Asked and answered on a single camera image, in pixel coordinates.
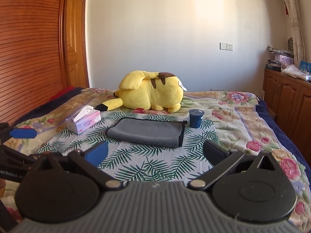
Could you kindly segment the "purple and grey towel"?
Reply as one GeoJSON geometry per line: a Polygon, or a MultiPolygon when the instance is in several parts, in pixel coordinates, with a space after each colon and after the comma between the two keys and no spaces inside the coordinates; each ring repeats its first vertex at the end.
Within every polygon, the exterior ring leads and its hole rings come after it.
{"type": "Polygon", "coordinates": [[[178,148],[183,144],[187,122],[164,122],[122,118],[105,135],[116,140],[160,147],[178,148]]]}

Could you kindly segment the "palm leaf print cloth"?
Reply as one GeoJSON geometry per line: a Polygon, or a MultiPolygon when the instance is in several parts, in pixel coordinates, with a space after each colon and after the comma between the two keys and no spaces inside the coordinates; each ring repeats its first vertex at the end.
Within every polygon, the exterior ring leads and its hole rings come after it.
{"type": "Polygon", "coordinates": [[[212,168],[212,164],[203,153],[206,140],[220,145],[212,120],[203,119],[198,129],[186,125],[182,147],[173,148],[122,142],[108,138],[105,131],[123,117],[169,122],[189,121],[189,117],[186,116],[113,111],[102,114],[101,120],[81,135],[76,135],[68,129],[60,131],[38,152],[58,152],[66,156],[74,149],[85,151],[105,141],[109,148],[108,156],[100,163],[99,169],[123,183],[128,181],[183,181],[188,183],[212,168]]]}

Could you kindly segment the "floral bed blanket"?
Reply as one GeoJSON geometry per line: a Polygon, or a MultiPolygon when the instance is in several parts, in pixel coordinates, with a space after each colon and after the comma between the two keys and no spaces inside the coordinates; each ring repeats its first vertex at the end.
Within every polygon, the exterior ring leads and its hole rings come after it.
{"type": "MultiPolygon", "coordinates": [[[[35,129],[35,138],[11,138],[5,144],[26,155],[39,153],[38,150],[51,138],[67,129],[65,121],[68,117],[86,105],[97,106],[113,97],[111,90],[85,88],[48,114],[17,124],[19,128],[35,129]]],[[[239,91],[185,93],[177,113],[170,114],[165,110],[130,110],[124,107],[113,111],[189,117],[191,109],[204,111],[203,119],[212,120],[223,149],[237,149],[251,155],[262,150],[272,153],[298,196],[290,222],[301,231],[310,232],[310,167],[293,142],[270,118],[266,104],[256,95],[239,91]]]]}

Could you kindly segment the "pink tissue box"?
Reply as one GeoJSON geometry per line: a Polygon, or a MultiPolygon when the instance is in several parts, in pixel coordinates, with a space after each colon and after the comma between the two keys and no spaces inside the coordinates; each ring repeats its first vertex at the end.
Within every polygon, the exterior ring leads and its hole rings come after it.
{"type": "Polygon", "coordinates": [[[92,106],[86,105],[77,113],[66,119],[67,129],[76,135],[79,135],[97,124],[101,120],[99,110],[95,110],[92,106]]]}

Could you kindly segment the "dark blue cup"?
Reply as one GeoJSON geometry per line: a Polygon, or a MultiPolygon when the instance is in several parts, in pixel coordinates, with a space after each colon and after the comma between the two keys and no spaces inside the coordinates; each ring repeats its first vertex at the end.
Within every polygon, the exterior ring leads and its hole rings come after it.
{"type": "Polygon", "coordinates": [[[189,111],[189,125],[191,128],[199,128],[204,116],[204,111],[192,109],[189,111]]]}

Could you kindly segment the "wooden slatted headboard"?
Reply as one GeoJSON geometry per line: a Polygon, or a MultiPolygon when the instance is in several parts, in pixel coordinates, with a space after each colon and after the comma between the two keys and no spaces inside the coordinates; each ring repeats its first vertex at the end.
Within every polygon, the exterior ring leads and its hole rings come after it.
{"type": "Polygon", "coordinates": [[[67,86],[64,9],[65,0],[1,0],[1,122],[67,86]]]}

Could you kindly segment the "red and dark pillow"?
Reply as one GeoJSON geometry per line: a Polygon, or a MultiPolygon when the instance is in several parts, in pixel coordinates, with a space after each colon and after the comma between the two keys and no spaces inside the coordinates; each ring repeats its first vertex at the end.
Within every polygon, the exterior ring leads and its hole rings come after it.
{"type": "Polygon", "coordinates": [[[14,125],[20,124],[24,121],[27,121],[32,118],[41,117],[49,112],[55,110],[68,100],[70,100],[72,97],[80,94],[83,90],[83,87],[74,87],[69,86],[60,92],[58,92],[56,95],[54,95],[47,103],[37,107],[36,109],[30,111],[29,113],[25,114],[21,118],[19,118],[14,125]]]}

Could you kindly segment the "yellow Pikachu plush toy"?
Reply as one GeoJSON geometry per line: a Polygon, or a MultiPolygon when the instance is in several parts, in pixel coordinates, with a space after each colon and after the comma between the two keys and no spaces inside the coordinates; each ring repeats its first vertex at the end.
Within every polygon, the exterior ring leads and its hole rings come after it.
{"type": "Polygon", "coordinates": [[[120,82],[119,89],[113,93],[115,99],[106,100],[95,109],[111,111],[124,106],[175,113],[181,107],[185,91],[180,79],[172,73],[135,70],[120,82]]]}

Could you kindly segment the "wooden side cabinet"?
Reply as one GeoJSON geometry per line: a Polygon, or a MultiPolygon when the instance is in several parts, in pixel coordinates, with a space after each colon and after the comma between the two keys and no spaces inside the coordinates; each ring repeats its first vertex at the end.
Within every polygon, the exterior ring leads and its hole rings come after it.
{"type": "Polygon", "coordinates": [[[265,69],[263,90],[276,124],[310,163],[310,83],[265,69]]]}

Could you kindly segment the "wooden door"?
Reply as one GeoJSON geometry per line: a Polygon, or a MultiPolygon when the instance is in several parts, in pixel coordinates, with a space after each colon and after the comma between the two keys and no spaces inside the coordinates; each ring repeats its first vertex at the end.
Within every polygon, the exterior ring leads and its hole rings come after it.
{"type": "Polygon", "coordinates": [[[86,0],[60,0],[59,57],[65,87],[89,87],[85,37],[86,0]]]}

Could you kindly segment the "white plastic bag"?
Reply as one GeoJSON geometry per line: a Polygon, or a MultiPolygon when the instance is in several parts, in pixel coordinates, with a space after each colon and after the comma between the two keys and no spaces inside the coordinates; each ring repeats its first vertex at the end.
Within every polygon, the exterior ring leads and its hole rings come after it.
{"type": "Polygon", "coordinates": [[[285,69],[281,71],[281,73],[306,82],[310,82],[311,80],[311,75],[304,73],[303,71],[298,69],[295,65],[288,65],[285,69]]]}

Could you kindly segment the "pile of boxes and books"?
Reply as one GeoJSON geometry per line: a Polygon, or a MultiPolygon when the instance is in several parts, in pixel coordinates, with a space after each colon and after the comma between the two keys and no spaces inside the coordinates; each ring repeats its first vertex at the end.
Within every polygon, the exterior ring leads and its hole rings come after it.
{"type": "Polygon", "coordinates": [[[268,53],[271,59],[268,60],[268,65],[274,67],[275,70],[282,71],[289,65],[294,65],[294,44],[293,38],[289,38],[287,41],[286,50],[278,50],[271,45],[267,47],[268,53]]]}

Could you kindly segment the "blue box on cabinet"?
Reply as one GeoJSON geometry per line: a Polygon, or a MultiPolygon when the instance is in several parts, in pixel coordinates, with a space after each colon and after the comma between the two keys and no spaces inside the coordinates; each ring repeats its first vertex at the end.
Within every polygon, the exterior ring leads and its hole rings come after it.
{"type": "Polygon", "coordinates": [[[306,61],[301,61],[299,64],[299,69],[303,73],[310,75],[311,74],[311,63],[308,63],[306,61]]]}

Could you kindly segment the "floral curtain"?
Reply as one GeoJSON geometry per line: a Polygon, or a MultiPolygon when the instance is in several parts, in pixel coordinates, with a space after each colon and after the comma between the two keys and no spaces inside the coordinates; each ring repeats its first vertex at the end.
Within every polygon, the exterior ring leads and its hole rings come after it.
{"type": "Polygon", "coordinates": [[[298,0],[285,0],[292,28],[294,65],[299,67],[301,61],[305,61],[305,47],[301,32],[301,18],[298,0]]]}

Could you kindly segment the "white wall switch socket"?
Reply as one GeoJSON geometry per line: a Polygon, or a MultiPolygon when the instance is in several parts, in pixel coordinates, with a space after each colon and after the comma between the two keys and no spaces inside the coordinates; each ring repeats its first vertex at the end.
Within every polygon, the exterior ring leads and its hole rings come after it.
{"type": "Polygon", "coordinates": [[[233,44],[220,43],[219,48],[220,48],[220,50],[233,51],[233,44]]]}

